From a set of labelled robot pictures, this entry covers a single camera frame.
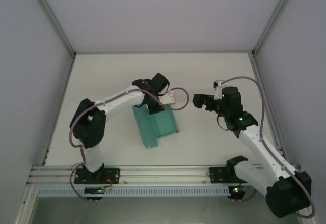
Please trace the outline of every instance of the black mount plate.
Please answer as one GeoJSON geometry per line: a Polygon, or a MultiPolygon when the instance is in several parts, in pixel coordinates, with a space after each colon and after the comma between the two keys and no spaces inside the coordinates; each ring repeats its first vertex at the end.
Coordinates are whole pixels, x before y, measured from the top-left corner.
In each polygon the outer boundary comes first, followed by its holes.
{"type": "Polygon", "coordinates": [[[231,180],[226,172],[225,167],[209,168],[210,183],[246,183],[240,178],[231,180]]]}
{"type": "Polygon", "coordinates": [[[92,173],[86,168],[79,168],[76,170],[74,184],[118,184],[120,179],[119,168],[103,168],[100,174],[92,173]]]}

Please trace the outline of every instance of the white wall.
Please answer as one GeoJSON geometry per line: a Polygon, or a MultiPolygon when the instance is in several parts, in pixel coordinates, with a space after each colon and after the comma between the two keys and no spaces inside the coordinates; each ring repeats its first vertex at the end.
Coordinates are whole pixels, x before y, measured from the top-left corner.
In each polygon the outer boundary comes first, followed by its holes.
{"type": "Polygon", "coordinates": [[[258,57],[289,158],[312,177],[318,223],[326,219],[325,48],[326,0],[290,0],[258,57]]]}
{"type": "Polygon", "coordinates": [[[85,51],[251,50],[278,0],[47,0],[85,51]]]}
{"type": "Polygon", "coordinates": [[[12,223],[71,57],[36,0],[0,0],[0,13],[0,223],[12,223]]]}

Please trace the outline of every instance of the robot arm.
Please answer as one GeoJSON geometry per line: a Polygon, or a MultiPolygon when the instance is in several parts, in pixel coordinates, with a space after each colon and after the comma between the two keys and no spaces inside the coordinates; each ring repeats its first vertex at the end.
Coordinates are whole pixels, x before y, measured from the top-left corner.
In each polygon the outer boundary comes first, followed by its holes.
{"type": "Polygon", "coordinates": [[[95,173],[103,167],[103,161],[100,154],[100,142],[104,137],[105,122],[119,112],[135,105],[147,105],[149,114],[158,113],[164,108],[147,93],[146,90],[154,95],[162,104],[173,104],[175,102],[173,91],[160,94],[162,90],[169,85],[169,81],[161,74],[156,74],[151,80],[136,80],[126,90],[121,91],[113,96],[98,100],[95,102],[84,99],[70,124],[72,127],[76,118],[87,108],[94,104],[102,104],[84,114],[75,124],[73,135],[77,138],[82,146],[85,158],[84,167],[91,173],[95,173]]]}
{"type": "Polygon", "coordinates": [[[237,87],[223,87],[220,81],[215,82],[214,87],[215,95],[195,94],[193,104],[197,108],[205,105],[205,110],[214,111],[219,117],[223,117],[228,130],[254,153],[263,166],[263,169],[259,169],[245,157],[238,156],[227,161],[228,177],[233,181],[242,179],[250,183],[265,197],[270,210],[279,218],[310,206],[309,199],[291,174],[298,178],[309,195],[310,176],[306,172],[297,172],[264,135],[260,137],[258,122],[250,113],[243,111],[237,87]]]}

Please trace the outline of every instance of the white cable tray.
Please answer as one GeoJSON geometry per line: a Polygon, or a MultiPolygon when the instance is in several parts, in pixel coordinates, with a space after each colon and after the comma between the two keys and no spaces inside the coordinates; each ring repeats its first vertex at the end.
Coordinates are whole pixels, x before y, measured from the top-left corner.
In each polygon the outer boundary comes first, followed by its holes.
{"type": "MultiPolygon", "coordinates": [[[[84,188],[77,188],[84,195],[84,188]]],[[[88,197],[209,197],[230,196],[227,186],[184,186],[184,187],[117,187],[102,195],[88,197]]],[[[38,197],[76,197],[70,187],[40,187],[38,197]]]]}

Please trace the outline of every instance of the teal plastic object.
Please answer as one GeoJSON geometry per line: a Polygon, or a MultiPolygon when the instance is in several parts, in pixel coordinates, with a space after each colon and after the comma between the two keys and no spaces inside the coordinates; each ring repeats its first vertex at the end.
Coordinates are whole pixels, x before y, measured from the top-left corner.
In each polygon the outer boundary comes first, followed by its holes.
{"type": "Polygon", "coordinates": [[[133,106],[132,110],[147,149],[157,147],[158,139],[179,132],[172,110],[165,109],[153,115],[148,113],[147,106],[133,106]]]}

